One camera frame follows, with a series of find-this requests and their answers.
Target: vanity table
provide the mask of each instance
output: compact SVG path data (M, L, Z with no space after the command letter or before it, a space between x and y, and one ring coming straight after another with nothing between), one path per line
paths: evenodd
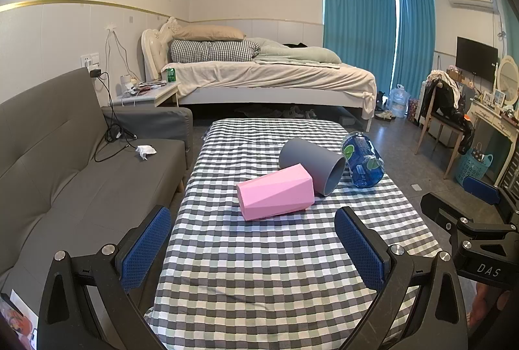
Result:
M517 89L519 88L519 71L512 57L506 56L502 59L501 64L499 65L499 68L496 71L495 87L497 87L499 91L502 91L505 94L505 105L513 105L517 101ZM504 119L499 114L499 110L499 108L492 110L484 104L472 100L470 109L467 112L467 115L470 117L470 120L474 124L474 128L476 130L476 137L478 134L478 129L481 128L481 123L483 122L490 125L494 130L498 131L501 135L505 136L510 141L510 149L508 151L508 156L499 174L497 175L496 181L494 183L495 186L499 185L499 183L503 179L505 172L507 171L510 162L512 161L515 146L517 143L517 138L519 137L519 129L516 128L510 122L508 122L506 119Z

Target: gray tile floor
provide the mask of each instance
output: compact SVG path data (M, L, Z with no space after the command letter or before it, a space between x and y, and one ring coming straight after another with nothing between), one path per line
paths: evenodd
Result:
M316 109L321 119L338 120L337 112L333 108L322 107ZM194 111L194 161L202 147L202 136L214 120L227 117L240 117L230 107L214 109L205 113L197 109ZM434 149L435 140L426 135L420 146L417 156L414 151L420 138L420 128L406 119L396 119L392 122L383 122L373 119L368 136L385 162L386 173L407 197L414 209L421 214L420 200L428 192L436 192L448 202L466 212L478 222L499 223L501 219L494 207L465 192L456 182L457 161L454 163L447 179L443 179L452 149L447 149L438 143ZM412 185L417 184L421 190L416 191ZM170 208L175 211L180 207L182 195L176 193ZM424 222L432 231L442 249L451 252L449 235L446 231L422 216ZM474 284L462 279L462 290L465 297L465 306L469 310L474 296Z

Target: white tissue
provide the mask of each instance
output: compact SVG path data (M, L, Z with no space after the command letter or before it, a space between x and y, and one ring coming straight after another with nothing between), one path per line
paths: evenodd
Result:
M150 145L139 145L135 148L135 151L139 153L142 159L147 159L146 156L156 153L155 148Z

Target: mirror frame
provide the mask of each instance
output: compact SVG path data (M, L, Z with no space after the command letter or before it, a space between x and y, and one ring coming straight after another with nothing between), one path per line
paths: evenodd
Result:
M502 60L501 60L501 63L499 65L499 68L497 69L496 71L496 83L497 83L497 89L499 91L503 91L501 89L501 80L500 80L500 77L501 77L501 71L503 69L503 66L505 64L511 64L514 68L515 68L515 73L516 73L516 77L517 77L517 88L519 89L519 70L517 68L517 64L515 63L515 60L512 56L505 56ZM515 96L514 96L514 99L513 100L504 100L504 104L505 105L510 105L510 104L514 104L517 99L519 99L519 93L516 91L515 92Z

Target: mirror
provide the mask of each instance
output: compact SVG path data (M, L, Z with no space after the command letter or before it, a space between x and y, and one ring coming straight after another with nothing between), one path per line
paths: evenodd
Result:
M497 89L506 95L504 103L514 104L517 101L519 88L519 71L512 56L505 56L497 70Z

